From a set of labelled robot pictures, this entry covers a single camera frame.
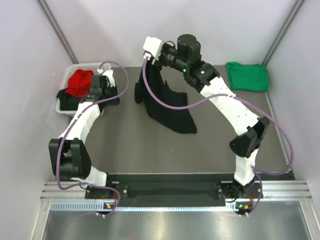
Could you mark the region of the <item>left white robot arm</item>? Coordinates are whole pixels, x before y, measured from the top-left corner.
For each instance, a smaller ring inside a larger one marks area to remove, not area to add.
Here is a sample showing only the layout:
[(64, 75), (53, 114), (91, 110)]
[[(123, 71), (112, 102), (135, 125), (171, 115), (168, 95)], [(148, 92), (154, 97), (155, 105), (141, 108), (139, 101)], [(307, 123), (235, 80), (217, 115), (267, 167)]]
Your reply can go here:
[(57, 179), (95, 185), (97, 194), (105, 199), (113, 194), (114, 187), (108, 174), (92, 165), (85, 142), (95, 120), (105, 108), (120, 104), (113, 73), (113, 70), (106, 70), (91, 77), (89, 93), (80, 99), (67, 129), (48, 144), (52, 172)]

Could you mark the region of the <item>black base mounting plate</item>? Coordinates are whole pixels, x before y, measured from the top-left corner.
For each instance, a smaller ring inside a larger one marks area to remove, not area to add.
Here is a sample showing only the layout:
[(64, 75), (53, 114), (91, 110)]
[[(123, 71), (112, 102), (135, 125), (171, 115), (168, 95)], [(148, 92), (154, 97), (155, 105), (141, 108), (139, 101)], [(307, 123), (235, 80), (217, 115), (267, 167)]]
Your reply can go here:
[(251, 182), (241, 187), (235, 182), (215, 181), (169, 181), (169, 182), (120, 182), (110, 185), (119, 193), (122, 200), (133, 200), (142, 196), (161, 197), (208, 197), (210, 200), (257, 199), (261, 193), (259, 183)]

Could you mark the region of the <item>white plastic laundry basket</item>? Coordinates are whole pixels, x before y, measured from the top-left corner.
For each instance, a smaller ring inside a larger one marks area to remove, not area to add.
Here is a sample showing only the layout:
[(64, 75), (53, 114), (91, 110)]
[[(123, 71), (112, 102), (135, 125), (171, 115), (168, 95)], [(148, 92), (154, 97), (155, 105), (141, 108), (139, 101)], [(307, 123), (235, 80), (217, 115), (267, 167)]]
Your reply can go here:
[(61, 90), (56, 95), (55, 111), (58, 114), (73, 116), (80, 99), (89, 93), (91, 77), (98, 75), (99, 62), (72, 64), (65, 71)]

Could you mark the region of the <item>black garment in basket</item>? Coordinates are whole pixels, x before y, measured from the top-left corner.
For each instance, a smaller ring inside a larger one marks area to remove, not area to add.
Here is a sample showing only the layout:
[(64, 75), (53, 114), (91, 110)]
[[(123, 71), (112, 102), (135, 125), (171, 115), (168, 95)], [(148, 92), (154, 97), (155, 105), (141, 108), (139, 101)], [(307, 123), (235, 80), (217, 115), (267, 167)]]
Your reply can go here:
[(56, 98), (60, 101), (58, 104), (62, 111), (76, 111), (80, 103), (80, 98), (67, 93), (67, 89), (60, 90)]

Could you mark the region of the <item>green folded t shirt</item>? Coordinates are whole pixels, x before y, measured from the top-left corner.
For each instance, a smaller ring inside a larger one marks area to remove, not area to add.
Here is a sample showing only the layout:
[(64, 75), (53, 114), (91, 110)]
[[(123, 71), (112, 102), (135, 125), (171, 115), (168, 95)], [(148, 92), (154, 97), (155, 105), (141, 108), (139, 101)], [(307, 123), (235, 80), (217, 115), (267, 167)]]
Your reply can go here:
[(267, 92), (270, 78), (266, 66), (260, 64), (243, 65), (239, 62), (227, 62), (226, 72), (230, 88), (249, 92)]

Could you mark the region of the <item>red t shirt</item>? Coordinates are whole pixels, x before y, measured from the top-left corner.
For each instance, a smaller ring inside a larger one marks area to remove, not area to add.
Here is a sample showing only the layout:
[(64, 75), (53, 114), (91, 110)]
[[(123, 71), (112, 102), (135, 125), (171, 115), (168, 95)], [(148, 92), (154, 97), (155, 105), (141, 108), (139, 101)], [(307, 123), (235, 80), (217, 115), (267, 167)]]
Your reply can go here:
[(74, 97), (82, 98), (89, 93), (91, 77), (93, 75), (94, 72), (91, 70), (77, 69), (68, 79), (66, 92)]

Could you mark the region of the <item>aluminium frame rail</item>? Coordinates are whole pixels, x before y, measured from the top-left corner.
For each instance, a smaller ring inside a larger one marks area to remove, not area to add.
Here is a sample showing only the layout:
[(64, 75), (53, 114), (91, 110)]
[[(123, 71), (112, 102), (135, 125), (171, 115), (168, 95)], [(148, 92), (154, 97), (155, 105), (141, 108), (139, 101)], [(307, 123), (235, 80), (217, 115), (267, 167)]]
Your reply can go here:
[[(115, 182), (113, 187), (123, 199), (133, 199), (138, 196), (164, 196), (164, 197), (209, 197), (219, 199), (236, 198), (238, 194), (232, 187), (231, 181), (196, 181), (196, 182)], [(260, 183), (256, 181), (247, 189), (238, 200), (248, 199), (250, 194), (256, 200), (262, 194), (263, 201), (304, 201), (312, 198), (309, 187), (305, 181), (298, 180), (267, 180)], [(86, 200), (112, 200), (114, 193), (107, 189), (76, 186), (61, 190), (55, 182), (44, 184), (40, 199), (42, 201), (86, 201)]]

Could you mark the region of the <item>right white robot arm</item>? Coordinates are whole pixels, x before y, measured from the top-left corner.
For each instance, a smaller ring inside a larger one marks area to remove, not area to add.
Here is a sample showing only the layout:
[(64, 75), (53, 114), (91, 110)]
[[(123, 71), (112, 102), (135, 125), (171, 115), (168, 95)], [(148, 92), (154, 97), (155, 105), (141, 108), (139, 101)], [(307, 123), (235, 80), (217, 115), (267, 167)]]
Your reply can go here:
[(183, 73), (187, 84), (203, 97), (210, 97), (211, 103), (229, 121), (236, 133), (229, 143), (235, 153), (235, 172), (232, 183), (222, 188), (220, 196), (233, 200), (245, 198), (252, 191), (255, 178), (253, 167), (269, 127), (269, 119), (258, 117), (236, 99), (219, 72), (202, 60), (201, 44), (194, 35), (183, 34), (173, 44), (147, 37), (143, 49), (150, 54), (152, 64)]

